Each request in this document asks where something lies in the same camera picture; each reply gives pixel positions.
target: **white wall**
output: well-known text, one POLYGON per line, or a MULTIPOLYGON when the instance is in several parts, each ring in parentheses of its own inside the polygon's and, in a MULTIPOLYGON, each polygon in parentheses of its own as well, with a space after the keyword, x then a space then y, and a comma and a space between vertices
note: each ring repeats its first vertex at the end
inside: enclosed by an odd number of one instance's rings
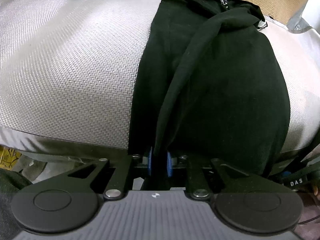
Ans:
POLYGON ((320 33, 320 0, 308 0, 302 18, 320 33))

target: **black cable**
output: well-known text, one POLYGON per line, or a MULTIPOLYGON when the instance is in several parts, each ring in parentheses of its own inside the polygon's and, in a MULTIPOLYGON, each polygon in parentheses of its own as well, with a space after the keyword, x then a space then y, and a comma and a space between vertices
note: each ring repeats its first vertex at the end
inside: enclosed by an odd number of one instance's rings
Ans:
POLYGON ((309 223, 309 222, 311 222, 311 221, 313 221, 313 220, 316 220, 316 219, 318 219, 318 218, 320 218, 320 215, 318 215, 318 216, 316 216, 316 217, 314 217, 314 218, 308 219, 308 220, 306 220, 306 221, 302 221, 302 222, 298 223, 298 225, 304 225, 304 224, 309 223))

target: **black garment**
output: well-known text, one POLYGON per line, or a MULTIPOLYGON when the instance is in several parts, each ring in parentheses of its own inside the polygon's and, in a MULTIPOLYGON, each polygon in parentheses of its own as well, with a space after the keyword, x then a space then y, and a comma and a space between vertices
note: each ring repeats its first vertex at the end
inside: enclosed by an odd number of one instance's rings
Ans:
POLYGON ((21 231, 11 212, 11 200, 31 184, 20 173, 0 168, 0 240, 11 240, 21 231))
POLYGON ((193 152, 262 174, 290 103, 264 17, 242 0, 162 0, 135 85, 129 154, 193 152))

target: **black circular joint cover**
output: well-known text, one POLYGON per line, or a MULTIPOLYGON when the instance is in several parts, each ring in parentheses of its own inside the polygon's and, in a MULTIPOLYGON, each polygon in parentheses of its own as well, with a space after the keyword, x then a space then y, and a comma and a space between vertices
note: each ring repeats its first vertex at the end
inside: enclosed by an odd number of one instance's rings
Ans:
POLYGON ((17 221, 31 231, 62 233, 87 223, 97 212, 98 198, 94 192, 22 190, 13 197, 11 208, 17 221))
POLYGON ((253 234, 275 234, 290 230, 303 208, 295 192, 219 193, 215 201, 219 215, 230 225, 253 234))

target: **yellow patterned object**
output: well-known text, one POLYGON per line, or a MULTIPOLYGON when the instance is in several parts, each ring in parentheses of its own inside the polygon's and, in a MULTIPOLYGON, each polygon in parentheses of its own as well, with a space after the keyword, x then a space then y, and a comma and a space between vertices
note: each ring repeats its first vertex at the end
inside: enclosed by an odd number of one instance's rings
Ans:
POLYGON ((0 146, 0 168, 11 170, 20 156, 20 152, 0 146))

